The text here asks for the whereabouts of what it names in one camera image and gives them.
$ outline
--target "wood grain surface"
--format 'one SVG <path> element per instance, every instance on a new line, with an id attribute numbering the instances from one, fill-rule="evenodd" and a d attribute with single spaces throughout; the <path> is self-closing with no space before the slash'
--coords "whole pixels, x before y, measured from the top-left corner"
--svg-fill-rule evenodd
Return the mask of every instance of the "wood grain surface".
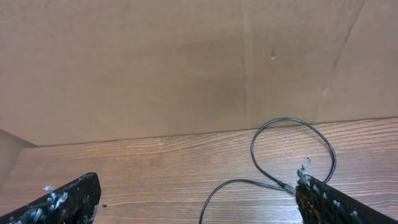
<path id="1" fill-rule="evenodd" d="M 337 153 L 334 188 L 398 219 L 398 118 L 315 125 Z M 97 172 L 102 197 L 95 223 L 197 223 L 210 192 L 230 179 L 272 183 L 251 161 L 256 130 L 39 147 L 21 152 L 0 194 L 0 214 Z M 322 140 L 303 126 L 270 128 L 256 142 L 263 169 L 294 184 L 308 174 L 326 177 L 331 160 Z M 203 223 L 301 223 L 293 196 L 237 183 L 221 189 Z"/>

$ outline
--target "black cable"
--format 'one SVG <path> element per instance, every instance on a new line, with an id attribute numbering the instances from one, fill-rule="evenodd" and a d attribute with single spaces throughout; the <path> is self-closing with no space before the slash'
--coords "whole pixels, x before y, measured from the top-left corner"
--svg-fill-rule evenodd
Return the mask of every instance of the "black cable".
<path id="1" fill-rule="evenodd" d="M 273 119 L 272 121 L 268 121 L 265 125 L 263 125 L 263 126 L 255 133 L 255 135 L 254 135 L 254 137 L 253 137 L 253 140 L 251 141 L 250 153 L 251 153 L 251 158 L 252 158 L 252 160 L 253 160 L 253 163 L 254 163 L 254 165 L 257 167 L 257 169 L 258 169 L 262 174 L 264 174 L 266 177 L 270 178 L 270 179 L 273 180 L 275 183 L 277 183 L 280 187 L 278 187 L 278 186 L 273 186 L 273 185 L 269 185 L 269 184 L 263 184 L 263 183 L 256 182 L 256 181 L 253 181 L 253 180 L 245 180 L 245 179 L 229 180 L 229 181 L 227 181 L 227 182 L 221 184 L 220 186 L 218 186 L 218 187 L 217 187 L 216 189 L 214 189 L 214 191 L 212 191 L 212 193 L 209 195 L 209 197 L 207 198 L 207 200 L 206 200 L 206 202 L 205 202 L 205 204 L 203 205 L 203 208 L 202 208 L 202 210 L 201 210 L 200 218 L 199 218 L 199 224 L 202 223 L 202 220 L 203 220 L 203 216 L 204 216 L 204 214 L 205 214 L 206 207 L 207 207 L 207 205 L 209 204 L 210 199 L 212 198 L 212 196 L 213 196 L 220 188 L 224 187 L 225 185 L 234 183 L 234 182 L 245 182 L 245 183 L 249 183 L 249 184 L 258 185 L 258 186 L 260 186 L 260 187 L 267 187 L 267 188 L 275 189 L 275 190 L 288 191 L 288 192 L 294 194 L 294 188 L 293 188 L 292 186 L 290 186 L 289 184 L 283 183 L 282 181 L 276 179 L 275 177 L 269 175 L 266 171 L 264 171 L 263 169 L 261 169 L 261 167 L 258 165 L 258 163 L 257 163 L 257 161 L 256 161 L 256 158 L 254 157 L 254 142 L 256 141 L 257 136 L 258 136 L 268 125 L 270 125 L 270 124 L 272 124 L 272 123 L 275 123 L 275 122 L 278 122 L 278 121 L 295 121 L 295 122 L 298 122 L 298 123 L 300 123 L 300 124 L 303 124 L 303 125 L 307 126 L 308 128 L 310 128 L 312 131 L 314 131 L 317 135 L 319 135 L 319 136 L 324 140 L 324 142 L 326 143 L 326 145 L 328 146 L 329 151 L 330 151 L 330 155 L 331 155 L 331 167 L 330 167 L 329 174 L 327 175 L 326 179 L 325 179 L 323 182 L 324 182 L 324 183 L 327 183 L 327 182 L 331 179 L 331 177 L 332 177 L 332 175 L 333 175 L 333 173 L 335 172 L 335 169 L 336 169 L 336 152 L 335 152 L 335 150 L 333 149 L 333 147 L 331 146 L 331 144 L 329 143 L 329 141 L 328 141 L 318 130 L 316 130 L 314 127 L 312 127 L 311 125 L 307 124 L 306 122 L 304 122 L 304 121 L 302 121 L 302 120 L 300 120 L 300 119 L 295 119 L 295 118 L 277 118 L 277 119 Z"/>

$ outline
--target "black wire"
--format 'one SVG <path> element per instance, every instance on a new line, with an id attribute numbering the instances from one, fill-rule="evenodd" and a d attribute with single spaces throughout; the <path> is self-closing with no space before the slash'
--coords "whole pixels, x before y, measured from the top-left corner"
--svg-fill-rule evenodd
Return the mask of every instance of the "black wire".
<path id="1" fill-rule="evenodd" d="M 275 122 L 278 122 L 278 121 L 295 121 L 295 122 L 298 122 L 298 123 L 300 123 L 300 124 L 303 124 L 303 125 L 307 126 L 308 128 L 310 128 L 312 131 L 314 131 L 317 135 L 319 135 L 319 136 L 324 140 L 324 142 L 326 143 L 326 145 L 328 146 L 329 151 L 330 151 L 330 155 L 331 155 L 331 167 L 330 167 L 329 174 L 327 175 L 326 179 L 325 179 L 323 182 L 324 182 L 324 183 L 327 183 L 327 182 L 331 179 L 331 177 L 332 177 L 332 175 L 333 175 L 333 173 L 335 172 L 335 169 L 336 169 L 336 152 L 335 152 L 335 150 L 333 149 L 333 147 L 331 146 L 331 144 L 329 143 L 329 141 L 328 141 L 318 130 L 316 130 L 313 126 L 307 124 L 306 122 L 304 122 L 304 121 L 302 121 L 302 120 L 300 120 L 300 119 L 295 119 L 295 118 L 277 118 L 277 119 L 273 119 L 272 121 L 268 121 L 265 125 L 263 125 L 263 126 L 255 133 L 255 135 L 254 135 L 254 137 L 253 137 L 253 140 L 251 141 L 250 153 L 251 153 L 251 158 L 252 158 L 252 160 L 253 160 L 253 163 L 254 163 L 254 165 L 257 167 L 257 169 L 258 169 L 262 174 L 264 174 L 266 177 L 270 178 L 270 179 L 273 180 L 275 183 L 277 183 L 280 187 L 278 187 L 278 186 L 273 186 L 273 185 L 269 185 L 269 184 L 263 184 L 263 183 L 256 182 L 256 181 L 253 181 L 253 180 L 245 180 L 245 179 L 229 180 L 229 181 L 227 181 L 227 182 L 221 184 L 220 186 L 218 186 L 218 187 L 217 187 L 216 189 L 214 189 L 214 191 L 212 191 L 212 193 L 209 195 L 209 197 L 207 198 L 207 200 L 206 200 L 206 202 L 205 202 L 205 204 L 203 205 L 203 208 L 202 208 L 202 210 L 201 210 L 200 218 L 199 218 L 199 224 L 202 223 L 203 216 L 204 216 L 204 214 L 205 214 L 206 207 L 207 207 L 207 205 L 208 205 L 209 202 L 210 202 L 210 199 L 212 198 L 212 196 L 213 196 L 220 188 L 224 187 L 225 185 L 228 185 L 228 184 L 231 184 L 231 183 L 235 183 L 235 182 L 245 182 L 245 183 L 249 183 L 249 184 L 258 185 L 258 186 L 260 186 L 260 187 L 267 187 L 267 188 L 275 189 L 275 190 L 289 191 L 289 192 L 292 193 L 292 191 L 289 190 L 289 188 L 288 188 L 288 187 L 291 188 L 291 186 L 289 186 L 289 185 L 283 183 L 282 181 L 276 179 L 275 177 L 271 176 L 271 175 L 268 174 L 266 171 L 264 171 L 263 169 L 261 169 L 261 167 L 259 166 L 259 164 L 258 164 L 257 161 L 256 161 L 256 158 L 254 157 L 254 142 L 256 141 L 257 136 L 258 136 L 266 127 L 268 127 L 268 125 L 270 125 L 270 124 L 272 124 L 272 123 L 275 123 Z"/>

